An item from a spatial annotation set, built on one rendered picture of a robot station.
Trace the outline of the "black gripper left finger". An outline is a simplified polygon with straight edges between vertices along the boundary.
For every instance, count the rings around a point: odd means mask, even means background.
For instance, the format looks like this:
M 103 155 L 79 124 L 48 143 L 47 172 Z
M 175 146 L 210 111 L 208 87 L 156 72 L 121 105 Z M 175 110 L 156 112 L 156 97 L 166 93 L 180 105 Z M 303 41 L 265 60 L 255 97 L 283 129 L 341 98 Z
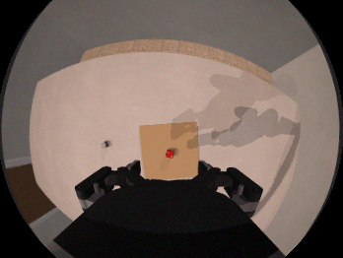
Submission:
M 75 191 L 83 211 L 85 212 L 102 195 L 112 191 L 114 186 L 120 186 L 121 188 L 132 185 L 155 184 L 140 174 L 140 161 L 134 161 L 128 166 L 121 166 L 117 170 L 111 170 L 110 166 L 100 168 L 75 186 Z

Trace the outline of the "tan square mat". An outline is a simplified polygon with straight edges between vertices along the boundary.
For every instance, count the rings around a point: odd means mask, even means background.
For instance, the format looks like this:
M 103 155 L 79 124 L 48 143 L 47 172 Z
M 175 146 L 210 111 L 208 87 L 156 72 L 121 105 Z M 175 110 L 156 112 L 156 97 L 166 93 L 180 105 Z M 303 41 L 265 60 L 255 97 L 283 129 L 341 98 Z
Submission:
M 145 179 L 176 179 L 198 174 L 197 123 L 139 126 Z M 173 150 L 173 158 L 166 158 Z

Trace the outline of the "red die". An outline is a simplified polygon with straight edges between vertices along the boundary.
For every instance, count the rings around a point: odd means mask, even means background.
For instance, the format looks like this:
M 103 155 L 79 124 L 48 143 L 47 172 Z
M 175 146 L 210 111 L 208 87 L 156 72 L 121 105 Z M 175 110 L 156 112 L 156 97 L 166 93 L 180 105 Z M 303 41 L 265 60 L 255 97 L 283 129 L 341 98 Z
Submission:
M 167 150 L 166 157 L 167 158 L 172 158 L 173 157 L 173 150 Z

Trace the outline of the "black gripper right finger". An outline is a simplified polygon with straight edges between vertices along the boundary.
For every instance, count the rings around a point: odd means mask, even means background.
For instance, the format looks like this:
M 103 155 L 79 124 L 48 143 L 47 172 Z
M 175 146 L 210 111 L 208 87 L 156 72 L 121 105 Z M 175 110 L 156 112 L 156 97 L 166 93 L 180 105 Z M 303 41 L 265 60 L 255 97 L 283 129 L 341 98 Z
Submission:
M 198 162 L 198 174 L 195 177 L 191 180 L 186 179 L 179 185 L 209 188 L 214 191 L 217 191 L 218 187 L 224 187 L 229 197 L 250 218 L 253 216 L 263 192 L 262 187 L 235 167 L 228 167 L 227 171 L 221 171 L 220 168 L 213 167 L 205 161 Z

